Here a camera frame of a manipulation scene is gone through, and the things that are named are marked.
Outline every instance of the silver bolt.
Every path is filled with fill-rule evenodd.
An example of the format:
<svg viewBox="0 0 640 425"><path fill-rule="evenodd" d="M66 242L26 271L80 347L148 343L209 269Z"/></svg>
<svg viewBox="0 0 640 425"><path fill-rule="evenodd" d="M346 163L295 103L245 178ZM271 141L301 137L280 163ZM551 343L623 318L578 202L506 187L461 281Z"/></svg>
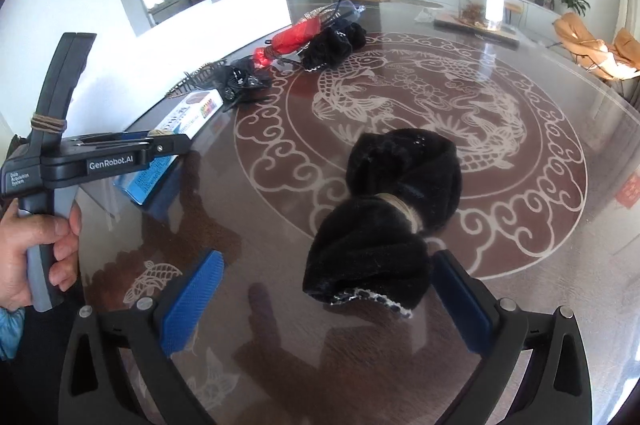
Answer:
<svg viewBox="0 0 640 425"><path fill-rule="evenodd" d="M500 299L500 307L505 311L515 311L518 306L514 301L505 297Z"/></svg>
<svg viewBox="0 0 640 425"><path fill-rule="evenodd" d="M136 302L136 307L140 311L146 311L153 305L154 305L154 300L151 297L142 297L142 299Z"/></svg>
<svg viewBox="0 0 640 425"><path fill-rule="evenodd" d="M570 319L574 317L574 310L569 306L560 306L560 314L564 316L564 318Z"/></svg>
<svg viewBox="0 0 640 425"><path fill-rule="evenodd" d="M85 319L89 315L91 315L91 313L93 312L94 312L94 309L91 306L82 306L78 314L80 315L81 318Z"/></svg>

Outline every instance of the brown table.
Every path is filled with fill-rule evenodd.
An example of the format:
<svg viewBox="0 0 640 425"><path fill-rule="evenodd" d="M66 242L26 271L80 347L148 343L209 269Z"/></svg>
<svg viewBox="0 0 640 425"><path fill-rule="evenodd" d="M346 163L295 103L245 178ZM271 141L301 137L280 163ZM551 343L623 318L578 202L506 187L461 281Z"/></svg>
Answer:
<svg viewBox="0 0 640 425"><path fill-rule="evenodd" d="M296 18L317 6L291 4ZM478 363L433 290L411 319L302 293L312 236L347 195L345 163L363 130L423 126L455 140L463 199L430 250L447 246L523 309L574 309L595 424L640 376L640 204L620 202L631 204L625 182L640 164L638 113L555 53L436 31L414 23L419 11L370 5L369 43L337 71L275 70L269 101L217 115L146 211L106 182L79 196L82 275L100 309L157 293L203 249L223 253L222 284L174 355L220 424L431 424Z"/></svg>

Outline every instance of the tan leather chair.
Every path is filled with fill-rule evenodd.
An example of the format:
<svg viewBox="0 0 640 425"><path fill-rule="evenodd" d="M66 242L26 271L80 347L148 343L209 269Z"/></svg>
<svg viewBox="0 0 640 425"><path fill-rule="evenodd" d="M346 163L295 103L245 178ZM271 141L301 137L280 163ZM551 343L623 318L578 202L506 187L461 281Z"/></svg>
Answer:
<svg viewBox="0 0 640 425"><path fill-rule="evenodd" d="M562 15L554 22L554 28L576 64L600 79L628 80L640 76L640 44L627 30L621 30L616 42L609 46L596 39L574 12Z"/></svg>

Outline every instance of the human hand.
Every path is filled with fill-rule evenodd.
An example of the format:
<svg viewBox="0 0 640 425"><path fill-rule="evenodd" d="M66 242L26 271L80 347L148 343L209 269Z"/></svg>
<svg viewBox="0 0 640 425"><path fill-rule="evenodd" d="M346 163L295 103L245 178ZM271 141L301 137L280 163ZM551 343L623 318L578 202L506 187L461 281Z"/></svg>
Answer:
<svg viewBox="0 0 640 425"><path fill-rule="evenodd" d="M53 244L57 260L49 270L49 281L62 291L78 279L78 246L82 214L74 202L69 220L53 215L18 217L14 199L0 221L0 307L10 311L31 305L27 282L27 249Z"/></svg>

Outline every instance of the gray handle grip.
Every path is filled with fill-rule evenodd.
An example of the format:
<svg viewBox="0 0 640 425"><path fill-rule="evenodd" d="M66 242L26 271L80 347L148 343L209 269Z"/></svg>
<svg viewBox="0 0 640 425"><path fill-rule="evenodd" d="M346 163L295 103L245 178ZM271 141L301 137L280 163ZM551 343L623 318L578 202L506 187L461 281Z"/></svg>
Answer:
<svg viewBox="0 0 640 425"><path fill-rule="evenodd" d="M77 193L77 185L55 190L54 215L68 219ZM20 204L27 207L29 203L22 201L20 200ZM31 214L32 212L24 208L18 210L19 217L28 217ZM33 308L40 313L49 311L63 301L62 292L49 282L49 270L55 261L53 245L37 245L27 250L27 279L31 290L31 302Z"/></svg>

